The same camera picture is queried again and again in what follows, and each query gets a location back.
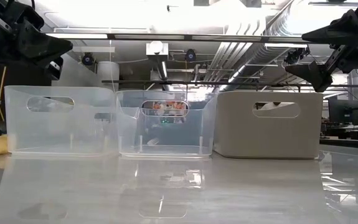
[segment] clear plastic bin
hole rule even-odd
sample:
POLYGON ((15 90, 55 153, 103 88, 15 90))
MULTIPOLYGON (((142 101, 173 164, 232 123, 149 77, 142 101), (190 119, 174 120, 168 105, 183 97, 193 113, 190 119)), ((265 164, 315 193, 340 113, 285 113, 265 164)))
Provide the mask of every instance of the clear plastic bin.
POLYGON ((9 152, 97 156, 115 147, 109 89, 6 86, 5 96, 9 152))
POLYGON ((212 153, 216 94, 119 91, 118 147, 125 156, 212 153))

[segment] metal beam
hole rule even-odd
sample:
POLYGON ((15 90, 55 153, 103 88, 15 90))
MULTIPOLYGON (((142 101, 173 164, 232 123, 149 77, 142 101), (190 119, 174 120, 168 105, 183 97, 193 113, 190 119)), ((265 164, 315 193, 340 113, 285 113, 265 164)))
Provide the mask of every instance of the metal beam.
MULTIPOLYGON (((102 83, 108 84, 112 83, 111 80, 102 80, 102 83)), ((238 86, 271 86, 271 87, 286 87, 286 86, 295 86, 295 87, 302 87, 302 86, 312 86, 312 84, 297 84, 297 83, 234 83, 234 82, 193 82, 193 81, 179 81, 179 80, 172 80, 172 81, 162 81, 162 80, 114 80, 115 84, 163 84, 163 85, 173 85, 173 84, 181 84, 181 85, 238 85, 238 86)), ((358 85, 330 85, 330 87, 334 88, 358 88, 358 85)))
POLYGON ((272 44, 310 44, 300 37, 274 37, 259 35, 217 35, 217 34, 84 34, 84 33, 46 33, 68 40, 161 40, 161 41, 203 41, 203 42, 248 42, 272 44))

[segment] security camera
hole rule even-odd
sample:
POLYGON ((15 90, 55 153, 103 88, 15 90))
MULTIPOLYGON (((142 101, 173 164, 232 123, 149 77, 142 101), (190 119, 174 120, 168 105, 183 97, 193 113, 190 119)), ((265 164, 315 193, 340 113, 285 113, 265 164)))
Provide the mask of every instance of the security camera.
POLYGON ((82 57, 82 64, 89 66, 94 64, 94 57, 92 53, 85 53, 85 56, 82 57))

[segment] glossy table surface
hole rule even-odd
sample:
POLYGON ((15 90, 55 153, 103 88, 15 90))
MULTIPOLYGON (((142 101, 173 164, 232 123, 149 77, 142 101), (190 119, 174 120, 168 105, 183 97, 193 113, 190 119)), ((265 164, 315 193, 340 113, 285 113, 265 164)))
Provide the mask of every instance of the glossy table surface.
POLYGON ((316 161, 0 156, 7 223, 358 223, 358 149, 321 146, 316 161))

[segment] black cable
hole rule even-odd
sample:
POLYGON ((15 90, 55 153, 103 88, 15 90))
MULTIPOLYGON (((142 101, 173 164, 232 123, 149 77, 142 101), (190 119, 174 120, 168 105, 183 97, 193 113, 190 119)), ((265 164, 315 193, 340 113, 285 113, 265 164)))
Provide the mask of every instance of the black cable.
POLYGON ((355 99, 357 99, 358 100, 358 98, 357 97, 355 97, 349 90, 347 90, 345 87, 343 87, 343 89, 344 90, 346 90, 351 96, 353 96, 355 99))
POLYGON ((318 63, 318 61, 316 60, 316 58, 314 58, 314 56, 311 54, 311 51, 310 51, 310 56, 314 59, 314 61, 316 62, 316 63, 318 63))

